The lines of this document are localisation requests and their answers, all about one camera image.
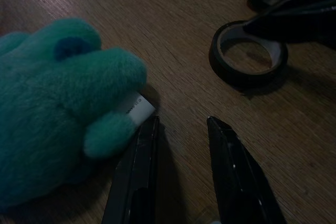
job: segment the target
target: fuzzy fabric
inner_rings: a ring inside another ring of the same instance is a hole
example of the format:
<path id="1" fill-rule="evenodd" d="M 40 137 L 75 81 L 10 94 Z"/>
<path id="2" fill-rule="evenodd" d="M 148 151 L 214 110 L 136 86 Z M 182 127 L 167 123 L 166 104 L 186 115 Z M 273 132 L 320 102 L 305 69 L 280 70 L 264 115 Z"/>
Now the fuzzy fabric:
<path id="1" fill-rule="evenodd" d="M 101 50 L 78 19 L 0 38 L 0 208 L 81 181 L 87 160 L 123 150 L 136 126 L 113 110 L 145 83 L 138 57 Z"/>

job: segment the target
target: white label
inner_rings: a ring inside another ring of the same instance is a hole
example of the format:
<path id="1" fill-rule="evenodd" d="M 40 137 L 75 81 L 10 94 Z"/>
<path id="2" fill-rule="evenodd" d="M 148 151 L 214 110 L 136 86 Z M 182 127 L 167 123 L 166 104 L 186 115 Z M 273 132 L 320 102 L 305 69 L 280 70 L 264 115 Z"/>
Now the white label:
<path id="1" fill-rule="evenodd" d="M 155 108 L 142 95 L 133 92 L 117 106 L 117 111 L 126 113 L 137 126 L 140 126 Z"/>

